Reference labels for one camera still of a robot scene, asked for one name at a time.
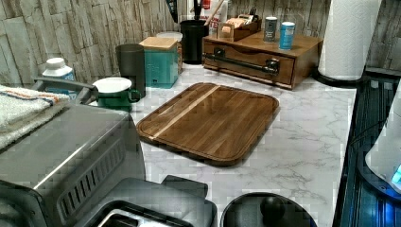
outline white countertop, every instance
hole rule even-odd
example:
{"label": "white countertop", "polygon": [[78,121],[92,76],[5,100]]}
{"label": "white countertop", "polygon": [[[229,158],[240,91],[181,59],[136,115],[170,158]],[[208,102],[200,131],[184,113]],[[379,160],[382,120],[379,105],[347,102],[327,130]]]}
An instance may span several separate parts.
{"label": "white countertop", "polygon": [[235,166],[209,166],[201,161],[142,142],[147,180],[161,183],[175,175],[207,183],[206,199],[224,208],[251,192],[270,192],[298,202],[319,227],[331,226],[356,95],[355,89],[332,88],[306,79],[294,91],[240,79],[201,65],[183,66],[171,89],[147,88],[133,104],[141,119],[198,82],[212,82],[276,97],[280,111],[257,146]]}

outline blue can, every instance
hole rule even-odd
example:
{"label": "blue can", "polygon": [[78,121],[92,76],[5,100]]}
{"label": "blue can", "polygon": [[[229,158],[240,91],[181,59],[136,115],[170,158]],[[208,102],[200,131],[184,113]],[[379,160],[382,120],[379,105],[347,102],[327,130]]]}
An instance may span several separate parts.
{"label": "blue can", "polygon": [[295,23],[283,22],[280,28],[280,49],[290,50],[294,39]]}

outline white lid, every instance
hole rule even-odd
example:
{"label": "white lid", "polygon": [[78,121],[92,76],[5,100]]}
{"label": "white lid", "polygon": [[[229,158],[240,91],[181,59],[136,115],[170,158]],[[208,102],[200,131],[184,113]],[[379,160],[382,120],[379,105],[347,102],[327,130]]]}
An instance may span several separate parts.
{"label": "white lid", "polygon": [[46,61],[46,68],[58,69],[65,66],[65,61],[62,58],[54,58]]}
{"label": "white lid", "polygon": [[295,26],[295,23],[293,22],[283,22],[283,26]]}
{"label": "white lid", "polygon": [[117,93],[129,89],[132,82],[125,78],[106,78],[94,82],[94,85],[100,93]]}
{"label": "white lid", "polygon": [[156,34],[156,37],[160,38],[174,38],[177,39],[178,42],[181,41],[183,38],[183,34],[181,32],[176,32],[176,31],[165,31],[165,32],[160,32]]}

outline backsplash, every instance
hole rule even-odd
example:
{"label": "backsplash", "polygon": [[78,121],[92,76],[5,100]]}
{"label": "backsplash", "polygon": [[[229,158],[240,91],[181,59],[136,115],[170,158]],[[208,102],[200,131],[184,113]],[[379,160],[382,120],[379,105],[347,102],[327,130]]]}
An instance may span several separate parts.
{"label": "backsplash", "polygon": [[[186,15],[186,1],[178,2]],[[368,66],[401,71],[400,5],[382,0]],[[324,37],[329,1],[232,0],[228,14],[252,6],[262,18],[274,14],[302,25],[297,33]],[[118,73],[117,45],[178,29],[162,0],[0,0],[0,84],[30,86],[54,57],[64,58],[78,81],[92,83]]]}
{"label": "backsplash", "polygon": [[29,86],[54,57],[93,82],[118,73],[117,45],[172,29],[166,1],[1,0],[0,84]]}
{"label": "backsplash", "polygon": [[[229,15],[247,13],[252,6],[256,6],[256,14],[262,15],[262,18],[274,15],[279,21],[295,22],[297,34],[324,37],[330,1],[232,0]],[[366,62],[368,67],[401,71],[400,27],[401,2],[399,0],[382,0]]]}

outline drawer handle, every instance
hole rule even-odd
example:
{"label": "drawer handle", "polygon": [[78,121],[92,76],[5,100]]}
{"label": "drawer handle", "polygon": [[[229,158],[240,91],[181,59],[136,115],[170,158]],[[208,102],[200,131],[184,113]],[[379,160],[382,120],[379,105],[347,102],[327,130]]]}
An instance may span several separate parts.
{"label": "drawer handle", "polygon": [[266,65],[260,66],[257,64],[252,64],[252,63],[248,63],[248,62],[244,62],[244,61],[228,59],[225,57],[224,49],[221,49],[221,48],[215,48],[214,54],[204,53],[203,56],[208,60],[224,61],[224,62],[228,62],[228,63],[232,63],[232,64],[241,65],[244,67],[262,71],[271,76],[278,76],[278,74],[279,74],[280,61],[277,59],[266,60]]}

